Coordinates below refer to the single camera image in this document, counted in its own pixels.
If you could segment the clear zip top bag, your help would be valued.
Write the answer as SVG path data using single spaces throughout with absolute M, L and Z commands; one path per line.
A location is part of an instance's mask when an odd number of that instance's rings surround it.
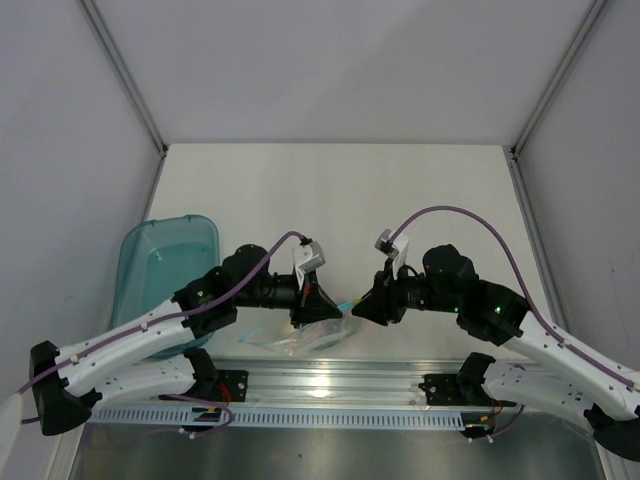
M 279 326 L 260 325 L 245 333 L 239 343 L 290 357 L 301 357 L 336 346 L 358 333 L 363 321 L 352 315 L 360 299 L 338 306 L 341 317 L 294 328 L 288 322 Z

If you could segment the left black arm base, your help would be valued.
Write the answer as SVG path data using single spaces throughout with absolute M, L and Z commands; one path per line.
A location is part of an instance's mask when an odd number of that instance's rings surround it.
M 247 370 L 219 370 L 215 383 L 197 383 L 182 396 L 219 403 L 244 403 L 249 386 Z

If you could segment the aluminium frame post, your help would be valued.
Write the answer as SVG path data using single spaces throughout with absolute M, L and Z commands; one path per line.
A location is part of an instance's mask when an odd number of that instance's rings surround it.
M 163 157 L 168 146 L 164 141 L 156 121 L 149 110 L 127 62 L 117 45 L 99 6 L 93 0 L 78 0 L 76 2 L 82 12 L 92 34 L 94 35 L 103 55 L 109 64 L 122 92 L 127 98 L 134 114 L 140 121 L 146 135 L 158 154 Z
M 589 3 L 586 13 L 571 35 L 569 43 L 559 57 L 533 109 L 510 147 L 510 155 L 514 161 L 518 161 L 521 157 L 612 5 L 613 1 L 609 0 L 595 0 Z

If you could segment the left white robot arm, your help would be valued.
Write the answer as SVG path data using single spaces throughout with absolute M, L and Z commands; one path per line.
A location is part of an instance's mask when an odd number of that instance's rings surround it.
M 69 432 L 117 403 L 156 396 L 209 399 L 218 371 L 206 351 L 191 344 L 233 324 L 239 308 L 286 310 L 295 327 L 341 317 L 317 278 L 325 262 L 317 242 L 300 241 L 289 274 L 270 273 L 272 254 L 243 245 L 120 327 L 66 347 L 50 341 L 33 346 L 25 387 L 42 434 Z

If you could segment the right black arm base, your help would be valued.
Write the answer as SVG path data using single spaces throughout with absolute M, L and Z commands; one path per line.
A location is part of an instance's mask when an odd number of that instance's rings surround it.
M 425 394 L 430 406 L 491 407 L 501 403 L 515 407 L 516 403 L 491 397 L 483 389 L 484 374 L 425 374 L 418 388 Z

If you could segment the teal plastic tray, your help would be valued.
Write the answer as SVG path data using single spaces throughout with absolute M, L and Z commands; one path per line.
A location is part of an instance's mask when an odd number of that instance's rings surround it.
M 216 225 L 200 215 L 149 220 L 124 238 L 109 329 L 157 307 L 220 263 Z

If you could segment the right aluminium frame post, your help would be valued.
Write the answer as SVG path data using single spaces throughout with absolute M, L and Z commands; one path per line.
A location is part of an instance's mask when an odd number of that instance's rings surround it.
M 518 161 L 521 157 L 612 5 L 613 1 L 609 0 L 595 0 L 589 3 L 586 13 L 571 35 L 569 43 L 559 57 L 533 109 L 510 147 L 510 155 L 514 161 Z

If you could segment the left aluminium frame post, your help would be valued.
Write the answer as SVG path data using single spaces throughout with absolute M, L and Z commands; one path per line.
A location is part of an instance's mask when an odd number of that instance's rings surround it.
M 76 2 L 82 12 L 92 34 L 94 35 L 103 55 L 109 64 L 122 92 L 127 98 L 134 114 L 140 121 L 146 135 L 158 154 L 163 157 L 168 146 L 164 141 L 156 121 L 149 110 L 127 62 L 117 45 L 99 6 L 93 0 L 78 0 Z

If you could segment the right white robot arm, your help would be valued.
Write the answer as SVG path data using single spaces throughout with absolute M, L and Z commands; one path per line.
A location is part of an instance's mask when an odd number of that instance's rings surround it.
M 421 389 L 450 405 L 530 406 L 586 430 L 597 444 L 629 461 L 639 459 L 639 374 L 579 342 L 556 325 L 543 325 L 523 296 L 481 279 L 472 261 L 452 245 L 428 250 L 418 274 L 405 248 L 378 245 L 387 259 L 372 289 L 354 308 L 356 317 L 382 326 L 406 311 L 451 313 L 470 336 L 522 355 L 542 367 L 532 372 L 490 355 L 471 353 L 453 380 Z

